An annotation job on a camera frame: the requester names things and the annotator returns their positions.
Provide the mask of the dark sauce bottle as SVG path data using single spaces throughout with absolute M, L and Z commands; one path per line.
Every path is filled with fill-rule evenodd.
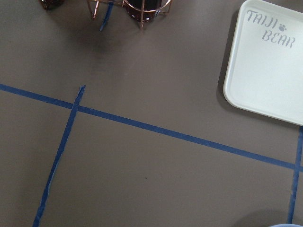
M 141 9 L 142 9 L 142 0 L 128 0 L 128 3 L 130 5 L 126 5 L 125 9 L 126 12 L 129 14 L 129 16 L 140 22 L 141 21 Z M 160 8 L 162 6 L 162 0 L 145 0 L 144 1 L 144 13 L 143 13 L 143 21 L 147 22 L 149 20 L 152 20 L 156 17 L 158 14 L 158 11 L 155 11 L 156 9 Z
M 65 0 L 41 0 L 41 4 L 45 10 L 52 10 L 61 6 Z

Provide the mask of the white bear tray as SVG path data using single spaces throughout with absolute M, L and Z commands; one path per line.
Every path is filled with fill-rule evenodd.
M 302 13 L 262 0 L 241 5 L 223 93 L 234 107 L 302 125 Z

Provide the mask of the blue plate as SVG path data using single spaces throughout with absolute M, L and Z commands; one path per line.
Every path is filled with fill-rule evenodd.
M 269 227 L 303 227 L 303 226 L 297 224 L 283 223 L 283 224 L 271 225 Z

